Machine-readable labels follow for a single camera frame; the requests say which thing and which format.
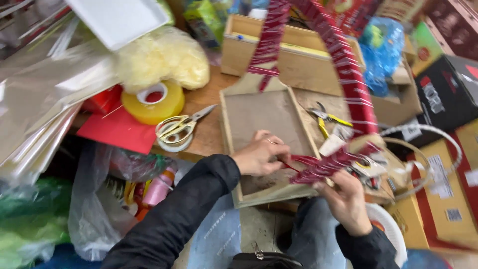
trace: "wooden box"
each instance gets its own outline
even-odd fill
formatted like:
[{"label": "wooden box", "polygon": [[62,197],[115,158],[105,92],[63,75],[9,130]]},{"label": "wooden box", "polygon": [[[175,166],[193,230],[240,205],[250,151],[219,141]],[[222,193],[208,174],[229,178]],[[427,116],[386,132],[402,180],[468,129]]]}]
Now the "wooden box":
[{"label": "wooden box", "polygon": [[[263,21],[241,15],[230,15],[224,32],[221,72],[241,77],[261,34]],[[365,61],[357,41],[347,39],[355,59],[365,71]],[[279,53],[280,80],[293,88],[343,96],[338,76],[325,44],[317,33],[285,26]]]},{"label": "wooden box", "polygon": [[[231,154],[243,148],[249,143],[254,131],[266,129],[289,145],[292,154],[320,158],[301,119],[292,89],[273,77],[264,92],[257,94],[262,78],[261,75],[247,74],[219,94],[225,153]],[[274,111],[276,117],[260,117],[262,114],[270,115],[271,111]],[[291,171],[282,169],[275,176],[273,174],[262,178],[243,176],[232,192],[234,206],[241,208],[317,195],[309,185],[289,184],[288,176],[284,173]]]}]

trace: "person's right hand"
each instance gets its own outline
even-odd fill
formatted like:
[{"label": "person's right hand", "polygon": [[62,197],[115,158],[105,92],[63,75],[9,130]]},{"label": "person's right hand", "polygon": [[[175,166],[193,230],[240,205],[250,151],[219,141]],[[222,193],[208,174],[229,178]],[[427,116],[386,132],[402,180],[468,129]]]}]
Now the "person's right hand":
[{"label": "person's right hand", "polygon": [[332,215],[351,236],[368,235],[372,224],[367,216],[365,194],[360,180],[340,170],[330,178],[340,187],[335,191],[327,183],[318,181],[312,186],[325,197]]}]

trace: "white wire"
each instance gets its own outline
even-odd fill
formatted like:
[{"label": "white wire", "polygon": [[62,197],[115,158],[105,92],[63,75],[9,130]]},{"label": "white wire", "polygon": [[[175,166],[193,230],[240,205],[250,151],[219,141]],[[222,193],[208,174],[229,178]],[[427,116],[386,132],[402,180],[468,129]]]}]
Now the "white wire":
[{"label": "white wire", "polygon": [[[430,125],[425,125],[425,124],[405,124],[405,125],[400,125],[400,126],[389,128],[389,129],[381,132],[380,136],[387,136],[387,135],[390,135],[390,134],[393,134],[393,133],[396,133],[396,132],[399,132],[399,131],[402,131],[402,130],[405,130],[405,129],[409,129],[409,128],[419,128],[421,130],[434,132],[434,133],[437,133],[437,134],[443,136],[448,141],[450,141],[450,143],[456,148],[457,155],[456,155],[456,160],[454,161],[452,166],[449,169],[446,170],[446,172],[447,172],[447,174],[449,174],[453,170],[456,170],[456,168],[460,165],[461,160],[463,158],[463,153],[461,152],[461,148],[458,145],[458,143],[451,136],[449,136],[447,133],[443,132],[442,130],[440,130],[436,127],[433,127],[433,126],[430,126]],[[395,196],[395,199],[396,200],[403,199],[403,198],[408,197],[409,195],[411,195],[413,193],[416,193],[417,191],[423,189],[423,187],[432,178],[432,175],[433,175],[433,169],[430,166],[428,168],[428,170],[426,171],[425,178],[420,182],[419,185],[417,185],[416,187],[414,187],[413,189],[411,189],[409,191],[406,191],[402,194],[399,194],[399,195]]]}]

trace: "black jacket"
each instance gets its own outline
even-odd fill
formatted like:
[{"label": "black jacket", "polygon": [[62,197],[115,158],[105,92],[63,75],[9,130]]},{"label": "black jacket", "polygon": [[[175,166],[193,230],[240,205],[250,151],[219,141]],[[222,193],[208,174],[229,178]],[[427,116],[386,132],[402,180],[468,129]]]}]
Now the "black jacket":
[{"label": "black jacket", "polygon": [[[226,155],[200,160],[166,199],[152,208],[107,254],[102,269],[168,269],[217,199],[237,185],[240,172]],[[354,269],[395,269],[395,249],[385,234],[351,237],[339,225],[337,242]]]}]

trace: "tape roll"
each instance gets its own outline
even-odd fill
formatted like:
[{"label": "tape roll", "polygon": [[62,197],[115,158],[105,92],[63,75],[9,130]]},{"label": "tape roll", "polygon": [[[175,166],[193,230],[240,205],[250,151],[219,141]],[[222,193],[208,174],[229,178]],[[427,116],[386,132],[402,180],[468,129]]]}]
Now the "tape roll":
[{"label": "tape roll", "polygon": [[[148,95],[153,92],[161,92],[163,96],[155,102],[147,101]],[[150,125],[177,116],[183,110],[184,101],[183,88],[171,80],[164,80],[137,95],[125,91],[121,94],[126,111],[138,122]]]}]

